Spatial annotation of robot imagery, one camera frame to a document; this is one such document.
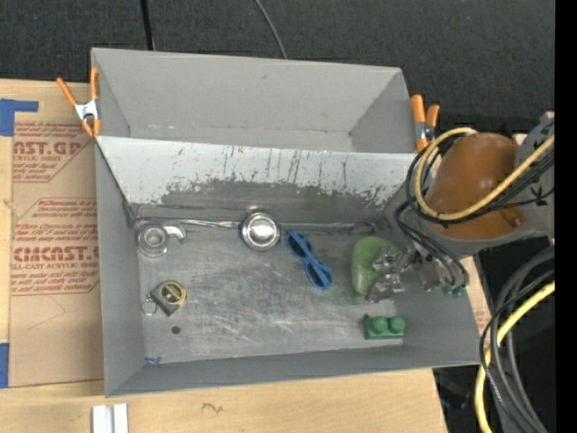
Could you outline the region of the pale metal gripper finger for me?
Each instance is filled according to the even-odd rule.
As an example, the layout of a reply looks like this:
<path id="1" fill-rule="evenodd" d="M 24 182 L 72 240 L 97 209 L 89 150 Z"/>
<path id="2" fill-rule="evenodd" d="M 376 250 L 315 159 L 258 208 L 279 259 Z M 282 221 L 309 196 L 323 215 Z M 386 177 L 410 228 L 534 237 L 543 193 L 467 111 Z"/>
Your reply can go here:
<path id="1" fill-rule="evenodd" d="M 392 299 L 396 295 L 405 292 L 405 287 L 396 272 L 383 273 L 369 287 L 366 299 L 372 303 L 378 303 L 385 299 Z"/>
<path id="2" fill-rule="evenodd" d="M 392 244 L 383 244 L 374 260 L 372 269 L 376 272 L 403 272 L 409 263 L 409 254 L 406 248 L 397 248 Z"/>

